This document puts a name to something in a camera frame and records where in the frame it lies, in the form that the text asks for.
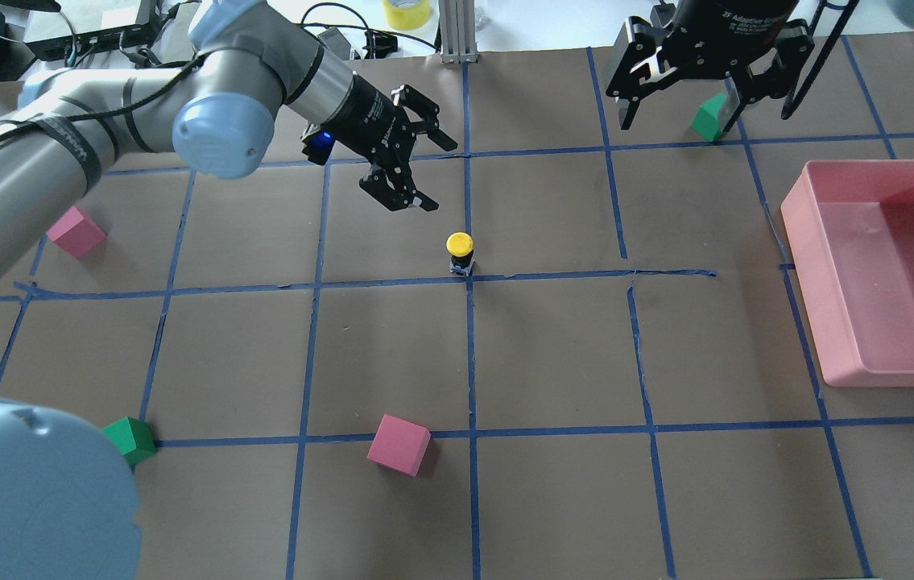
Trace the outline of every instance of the small bottle with yellow cap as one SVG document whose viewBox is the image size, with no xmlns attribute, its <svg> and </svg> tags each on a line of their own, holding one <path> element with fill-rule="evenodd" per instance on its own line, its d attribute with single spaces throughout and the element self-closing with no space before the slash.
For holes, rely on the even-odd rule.
<svg viewBox="0 0 914 580">
<path fill-rule="evenodd" d="M 461 276 L 471 276 L 474 267 L 474 241 L 471 236 L 458 231 L 446 239 L 446 250 L 449 251 L 449 271 Z"/>
</svg>

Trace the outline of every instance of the green block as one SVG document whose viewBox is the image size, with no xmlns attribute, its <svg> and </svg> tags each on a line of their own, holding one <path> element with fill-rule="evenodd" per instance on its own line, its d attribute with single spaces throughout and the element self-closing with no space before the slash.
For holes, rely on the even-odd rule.
<svg viewBox="0 0 914 580">
<path fill-rule="evenodd" d="M 725 136 L 722 125 L 718 122 L 718 111 L 722 109 L 722 104 L 725 104 L 727 98 L 729 97 L 725 93 L 714 95 L 700 106 L 696 117 L 693 118 L 693 131 L 700 133 L 708 143 L 717 142 Z"/>
<path fill-rule="evenodd" d="M 155 455 L 152 431 L 148 425 L 138 419 L 122 418 L 106 426 L 102 432 L 114 442 L 129 466 L 136 465 L 141 460 Z"/>
</svg>

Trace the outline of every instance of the pink bin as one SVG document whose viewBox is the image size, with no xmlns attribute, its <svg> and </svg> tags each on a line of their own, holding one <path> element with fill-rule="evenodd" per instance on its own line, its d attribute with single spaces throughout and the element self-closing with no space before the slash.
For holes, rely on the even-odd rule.
<svg viewBox="0 0 914 580">
<path fill-rule="evenodd" d="M 914 387 L 914 161 L 811 161 L 782 218 L 825 382 Z"/>
</svg>

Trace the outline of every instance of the table surface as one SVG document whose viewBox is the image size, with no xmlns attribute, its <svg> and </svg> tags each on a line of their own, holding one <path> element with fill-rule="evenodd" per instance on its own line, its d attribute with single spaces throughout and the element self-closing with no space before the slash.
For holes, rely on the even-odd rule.
<svg viewBox="0 0 914 580">
<path fill-rule="evenodd" d="M 435 213 L 303 161 L 283 110 L 253 176 L 128 155 L 81 201 L 103 246 L 23 256 L 0 396 L 151 423 L 138 577 L 914 579 L 914 389 L 822 384 L 778 212 L 808 160 L 914 158 L 914 34 L 717 146 L 718 82 L 619 131 L 607 52 L 354 63 L 440 103 Z M 432 430 L 419 477 L 365 459 L 385 412 Z"/>
</svg>

